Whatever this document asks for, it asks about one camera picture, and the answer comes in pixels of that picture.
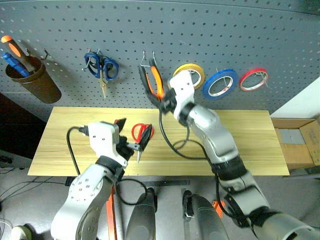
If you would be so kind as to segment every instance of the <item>blue tape roll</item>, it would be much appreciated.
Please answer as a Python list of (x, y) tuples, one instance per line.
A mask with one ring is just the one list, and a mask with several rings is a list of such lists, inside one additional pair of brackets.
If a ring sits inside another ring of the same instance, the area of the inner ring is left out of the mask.
[[(226, 88), (224, 88), (222, 91), (217, 93), (210, 93), (209, 90), (211, 86), (217, 82), (218, 80), (222, 79), (223, 77), (230, 78), (229, 84)], [(212, 75), (203, 85), (202, 94), (207, 99), (220, 99), (223, 98), (225, 95), (230, 93), (238, 84), (238, 76), (235, 70), (233, 69), (225, 69), (222, 71), (218, 71), (214, 75)]]

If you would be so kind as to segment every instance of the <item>blue screwdriver handle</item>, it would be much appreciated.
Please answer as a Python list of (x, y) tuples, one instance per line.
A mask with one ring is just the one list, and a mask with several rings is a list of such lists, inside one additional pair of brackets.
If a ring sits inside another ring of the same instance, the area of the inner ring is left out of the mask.
[(3, 57), (7, 63), (13, 67), (15, 70), (17, 70), (23, 77), (29, 77), (30, 73), (28, 70), (19, 62), (17, 59), (15, 59), (10, 53), (4, 52), (1, 57)]

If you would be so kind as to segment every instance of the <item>wooden table surface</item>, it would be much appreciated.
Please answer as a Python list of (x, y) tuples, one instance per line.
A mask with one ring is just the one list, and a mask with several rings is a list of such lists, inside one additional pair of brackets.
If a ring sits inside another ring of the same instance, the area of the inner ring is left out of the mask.
[[(232, 133), (245, 166), (253, 175), (288, 175), (288, 168), (268, 111), (262, 110), (217, 110), (224, 124)], [(139, 164), (136, 153), (125, 170), (130, 176), (211, 176), (205, 160), (188, 160), (176, 155), (165, 142), (158, 123), (157, 109), (99, 108), (99, 107), (54, 107), (47, 122), (39, 146), (32, 160), (28, 175), (75, 176), (66, 142), (66, 133), (72, 126), (91, 122), (113, 123), (127, 118), (121, 132), (133, 142), (131, 129), (137, 123), (152, 124), (155, 134), (144, 150)], [(186, 137), (186, 129), (173, 117), (163, 116), (169, 140), (174, 143)], [(198, 140), (193, 133), (190, 139)], [(91, 149), (89, 138), (76, 130), (70, 136), (71, 146), (82, 173), (97, 157)], [(188, 143), (182, 153), (202, 156), (196, 144)]]

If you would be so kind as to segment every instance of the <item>pliers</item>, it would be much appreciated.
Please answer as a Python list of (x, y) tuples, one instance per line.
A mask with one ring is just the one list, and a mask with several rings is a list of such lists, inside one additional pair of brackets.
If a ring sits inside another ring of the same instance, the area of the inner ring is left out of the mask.
[[(160, 75), (160, 73), (157, 69), (157, 66), (156, 66), (155, 52), (152, 51), (152, 53), (153, 53), (153, 59), (149, 60), (149, 65), (143, 65), (142, 62), (146, 57), (146, 51), (143, 50), (143, 57), (142, 57), (140, 65), (138, 66), (138, 69), (139, 69), (140, 78), (141, 78), (142, 84), (144, 86), (145, 93), (147, 94), (147, 97), (150, 99), (152, 104), (159, 107), (161, 100), (165, 96), (164, 84), (163, 84), (161, 75)], [(146, 68), (150, 68), (151, 73), (154, 77), (154, 80), (156, 83), (156, 92), (154, 91), (154, 89), (151, 86), (148, 73), (146, 72)]]

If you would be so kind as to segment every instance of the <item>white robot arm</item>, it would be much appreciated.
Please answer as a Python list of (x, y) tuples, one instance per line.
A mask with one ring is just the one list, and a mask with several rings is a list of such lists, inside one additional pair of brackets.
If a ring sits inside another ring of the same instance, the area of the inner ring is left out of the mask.
[(134, 150), (143, 151), (151, 135), (150, 125), (140, 143), (127, 143), (127, 138), (120, 136), (125, 121), (93, 122), (79, 129), (89, 136), (98, 160), (73, 180), (65, 203), (52, 221), (51, 235), (55, 240), (96, 239), (101, 209), (113, 185), (122, 178)]
[(182, 71), (169, 81), (165, 111), (182, 125), (188, 125), (202, 140), (212, 172), (227, 192), (228, 212), (240, 228), (251, 227), (260, 240), (319, 240), (320, 232), (285, 213), (272, 210), (251, 173), (245, 168), (231, 133), (218, 114), (194, 103), (191, 75)]

